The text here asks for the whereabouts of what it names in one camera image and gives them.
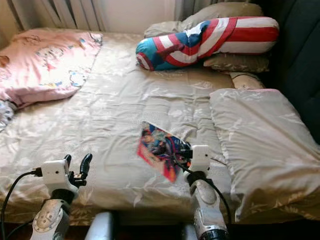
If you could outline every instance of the colorful book cover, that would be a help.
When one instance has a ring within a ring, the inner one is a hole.
[[[186,147],[189,147],[187,143],[170,133],[151,123],[142,123],[137,154],[172,183],[176,181],[181,171],[180,167],[175,164],[175,158],[186,167],[190,164],[189,159],[179,155],[180,149]]]

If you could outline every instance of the white curtain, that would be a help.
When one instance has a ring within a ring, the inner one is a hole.
[[[24,30],[49,27],[107,31],[104,0],[11,0]]]
[[[221,2],[251,2],[251,0],[175,0],[175,20],[181,21],[201,9]]]

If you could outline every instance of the pink blanket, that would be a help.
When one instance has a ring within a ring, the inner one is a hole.
[[[101,45],[102,34],[89,32],[33,29],[16,35],[0,51],[0,110],[72,96],[86,81]]]

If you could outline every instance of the bed frame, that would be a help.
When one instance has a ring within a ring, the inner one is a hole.
[[[320,0],[256,0],[280,25],[267,88],[279,89],[320,144]]]

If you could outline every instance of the crumpled blanket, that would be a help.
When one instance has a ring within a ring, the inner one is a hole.
[[[16,109],[68,98],[85,83],[102,34],[32,29],[0,51],[0,131]]]
[[[214,18],[184,32],[143,39],[135,53],[147,70],[174,69],[215,53],[262,54],[271,50],[278,35],[279,25],[270,17]]]

